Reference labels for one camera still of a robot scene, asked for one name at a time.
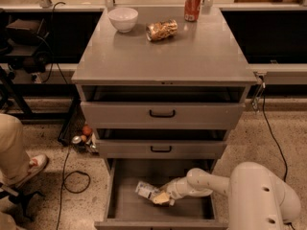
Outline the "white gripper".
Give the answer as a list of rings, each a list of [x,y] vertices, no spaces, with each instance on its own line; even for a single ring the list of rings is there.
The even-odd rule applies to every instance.
[[[187,196],[187,180],[185,177],[173,179],[162,185],[162,192],[153,197],[153,203],[158,205],[168,204],[173,206],[175,200],[182,199]]]

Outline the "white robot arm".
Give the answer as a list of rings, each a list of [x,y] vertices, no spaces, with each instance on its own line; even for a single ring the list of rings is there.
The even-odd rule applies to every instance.
[[[283,230],[301,212],[297,193],[286,182],[254,163],[235,167],[230,177],[194,168],[174,179],[153,197],[153,203],[174,203],[185,196],[218,193],[228,200],[228,230]]]

